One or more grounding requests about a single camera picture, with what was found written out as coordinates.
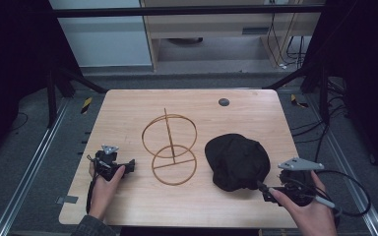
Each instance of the cable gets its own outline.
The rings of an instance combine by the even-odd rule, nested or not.
[[[300,128],[304,128],[304,127],[308,127],[308,126],[314,125],[314,124],[316,124],[316,123],[318,123],[318,122],[320,122],[320,121],[315,121],[315,122],[312,122],[312,123],[307,124],[307,125],[302,125],[302,126],[299,126],[299,127],[291,128],[291,130],[292,130],[292,131],[293,131],[293,130],[298,130],[298,129],[300,129]]]
[[[341,100],[343,100],[344,97],[343,96],[335,96],[335,97],[331,98],[330,100],[328,100],[328,104],[330,104],[335,99],[341,99]]]
[[[296,136],[300,136],[300,135],[306,134],[306,133],[308,133],[308,132],[314,130],[315,128],[317,128],[317,127],[318,127],[319,125],[321,125],[322,123],[324,123],[324,121],[320,121],[320,122],[318,122],[316,125],[314,125],[313,127],[309,128],[308,130],[302,131],[302,132],[300,132],[300,133],[298,133],[298,134],[293,134],[292,136],[293,136],[293,137],[296,137]]]
[[[276,42],[276,45],[278,46],[279,55],[281,56],[281,59],[283,60],[284,65],[288,66],[290,64],[294,64],[294,62],[286,62],[284,60],[284,57],[282,56],[282,49],[281,49],[281,46],[279,45],[279,41],[278,41],[278,38],[276,36],[276,31],[275,31],[275,13],[272,13],[272,21],[271,21],[271,24],[270,24],[270,27],[269,27],[269,31],[268,31],[268,34],[267,34],[267,44],[268,44],[269,50],[272,53],[273,59],[275,61],[275,64],[278,65],[278,60],[276,59],[276,56],[273,53],[272,47],[270,46],[270,33],[271,32],[273,32],[273,35],[275,37],[275,42]]]
[[[318,146],[317,146],[317,151],[315,152],[315,158],[314,158],[314,162],[315,163],[317,163],[317,161],[318,161],[318,155],[319,155],[319,151],[321,149],[321,144],[322,144],[322,141],[324,140],[324,136],[328,132],[328,128],[330,128],[330,125],[326,125],[325,126],[324,131],[322,132],[321,137],[319,139]]]
[[[308,141],[296,141],[294,143],[295,144],[307,144],[307,143],[312,143],[312,142],[319,141],[319,140],[321,140],[321,138],[318,138],[318,139],[315,139],[315,140],[308,140]]]
[[[356,184],[364,192],[364,195],[366,196],[366,199],[367,199],[366,209],[362,212],[359,212],[359,213],[348,212],[348,211],[345,211],[345,210],[342,209],[344,215],[351,216],[351,217],[361,217],[361,216],[364,216],[366,213],[368,213],[370,211],[370,208],[371,208],[370,195],[368,194],[367,190],[360,183],[358,183],[357,180],[355,180],[351,176],[344,174],[344,173],[337,171],[337,170],[318,170],[318,171],[315,171],[315,173],[316,174],[333,173],[333,174],[342,175],[344,177],[347,177],[352,182],[354,182],[354,184]]]
[[[300,67],[302,67],[302,63],[303,63],[302,55],[306,54],[306,53],[302,52],[302,49],[303,49],[304,44],[305,44],[304,36],[300,37],[300,44],[299,44],[299,51],[298,52],[289,52],[289,49],[290,49],[292,42],[293,42],[293,39],[294,39],[294,36],[292,36],[289,40],[289,43],[288,43],[287,49],[286,49],[286,56],[290,59],[296,60],[296,69],[299,69]]]
[[[24,113],[24,112],[18,112],[18,114],[19,114],[19,115],[25,115],[25,116],[26,116],[26,120],[25,120],[25,121],[23,122],[23,124],[21,124],[20,126],[11,129],[10,132],[13,132],[13,131],[15,131],[15,130],[20,129],[21,127],[23,127],[23,126],[29,121],[29,116],[28,116],[26,113]]]

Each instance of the white cabinet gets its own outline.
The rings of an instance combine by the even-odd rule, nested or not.
[[[53,9],[140,7],[139,0],[50,0],[50,4]],[[59,23],[84,74],[152,68],[142,17],[60,18]]]

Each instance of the sleeve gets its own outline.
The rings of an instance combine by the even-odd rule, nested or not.
[[[102,221],[90,216],[85,215],[81,220],[76,231],[71,234],[71,236],[96,236],[96,235],[106,235],[115,236],[115,232]]]

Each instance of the black cable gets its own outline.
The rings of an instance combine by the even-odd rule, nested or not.
[[[274,21],[275,21],[275,13],[272,14],[272,21],[270,23],[270,27],[269,27],[269,31],[268,31],[268,35],[267,35],[267,42],[268,42],[269,50],[272,53],[273,60],[275,60],[275,64],[278,66],[278,60],[276,60],[276,56],[273,53],[272,47],[270,46],[270,32],[272,31],[272,28],[273,28],[273,25],[274,25]]]
[[[281,46],[279,45],[279,41],[278,41],[278,38],[276,36],[276,31],[275,31],[275,13],[272,13],[272,21],[271,21],[271,24],[270,24],[270,27],[269,27],[269,31],[268,31],[268,34],[267,34],[267,44],[268,44],[268,47],[269,47],[269,50],[271,51],[272,53],[272,56],[273,56],[273,59],[275,61],[275,64],[277,66],[279,66],[278,64],[278,60],[276,59],[276,56],[275,54],[273,53],[273,50],[272,50],[272,47],[270,46],[270,33],[273,32],[273,35],[275,37],[275,42],[276,42],[276,45],[278,46],[278,51],[279,51],[279,55],[281,56],[281,59],[283,60],[284,62],[284,65],[285,66],[288,66],[288,65],[291,65],[293,64],[294,62],[286,62],[284,60],[284,57],[282,56],[282,49],[281,49]]]
[[[351,216],[351,217],[361,217],[361,216],[364,216],[366,213],[368,213],[370,211],[370,208],[371,208],[370,195],[368,194],[367,190],[357,180],[355,180],[351,176],[344,174],[343,172],[340,172],[340,171],[337,171],[337,170],[318,170],[318,171],[315,171],[315,173],[316,174],[333,173],[333,174],[342,175],[344,177],[347,177],[352,182],[354,182],[354,184],[356,184],[364,192],[364,195],[366,196],[366,199],[367,199],[366,209],[362,212],[359,212],[359,213],[352,213],[352,212],[348,212],[348,211],[343,210],[344,215]]]
[[[287,44],[286,56],[287,56],[288,58],[294,60],[294,59],[296,59],[296,57],[291,57],[290,54],[296,54],[296,53],[291,53],[291,52],[289,52],[289,49],[290,49],[290,47],[292,46],[293,38],[294,38],[294,36],[292,36],[292,37],[290,38],[289,43]]]
[[[296,68],[299,69],[299,67],[302,67],[302,46],[303,46],[303,36],[300,38],[300,44],[299,44],[299,53],[297,55],[297,61],[296,61]]]
[[[18,114],[19,114],[19,115],[25,115],[25,116],[26,116],[26,120],[23,122],[23,124],[19,125],[19,126],[16,127],[16,128],[11,129],[10,132],[13,132],[13,131],[15,131],[15,130],[20,129],[20,128],[23,127],[25,124],[27,124],[27,122],[29,121],[29,115],[27,115],[26,113],[24,113],[24,112],[18,112]]]
[[[306,134],[306,133],[308,133],[308,132],[314,130],[315,128],[317,128],[319,125],[321,125],[321,124],[323,124],[323,123],[324,123],[324,121],[320,121],[320,122],[318,122],[316,125],[314,125],[313,127],[309,128],[308,130],[302,131],[302,132],[300,132],[300,133],[298,133],[298,134],[293,134],[292,136],[293,136],[293,137],[296,137],[296,136],[300,136],[300,135]]]
[[[335,97],[332,97],[330,100],[328,100],[328,104],[330,104],[333,100],[336,100],[336,99],[344,100],[344,97],[343,97],[343,96],[335,96]]]
[[[307,144],[307,143],[312,143],[321,140],[321,138],[315,139],[315,140],[308,140],[308,141],[296,141],[294,142],[295,144]]]
[[[337,116],[342,115],[342,114],[346,115],[347,112],[340,112],[340,113],[336,114],[335,116],[332,116],[331,118],[336,118]]]
[[[96,184],[96,178],[97,178],[98,174],[96,172],[97,160],[92,159],[90,155],[88,155],[87,158],[88,158],[88,160],[90,160],[94,164],[94,176],[92,177],[92,181],[89,185],[88,197],[87,197],[87,203],[86,203],[86,213],[89,213],[89,211],[91,210],[91,206],[92,206],[92,195],[94,193],[94,187],[95,187],[95,184]]]
[[[321,188],[319,188],[318,186],[315,186],[315,189],[317,190],[317,195],[321,198],[324,198],[328,201],[330,201],[331,203],[333,202],[333,200],[331,199],[331,197],[327,194],[327,192],[325,192],[324,190],[322,190]]]
[[[324,136],[327,134],[329,128],[330,128],[330,125],[326,125],[325,128],[324,128],[324,131],[321,134],[321,137],[319,139],[318,146],[317,146],[317,151],[315,152],[315,158],[314,158],[315,163],[317,163],[317,161],[318,161],[318,155],[319,155],[319,152],[320,152],[320,149],[321,149],[321,144],[322,144],[322,141],[324,140]]]
[[[320,121],[315,121],[315,122],[312,122],[312,123],[307,124],[307,125],[302,125],[302,126],[299,126],[299,127],[291,128],[291,130],[292,130],[292,131],[293,131],[293,130],[298,130],[298,129],[301,129],[301,128],[304,128],[304,127],[308,127],[308,126],[314,125],[314,124],[316,124],[316,123],[318,123],[318,122],[320,122]]]

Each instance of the hand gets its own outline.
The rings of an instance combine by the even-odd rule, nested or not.
[[[91,210],[89,215],[103,221],[105,217],[106,210],[111,204],[113,197],[115,196],[116,190],[119,186],[122,176],[124,175],[125,166],[122,165],[118,168],[115,175],[110,181],[106,181],[102,176],[97,176],[96,182],[94,183],[94,191],[92,193]],[[95,167],[91,162],[89,168],[89,173],[94,176]]]
[[[325,191],[324,184],[314,171],[311,172],[311,176],[315,185]],[[327,206],[319,204],[315,200],[307,206],[298,206],[284,193],[275,189],[271,189],[270,192],[287,209],[304,236],[337,235],[333,212]]]

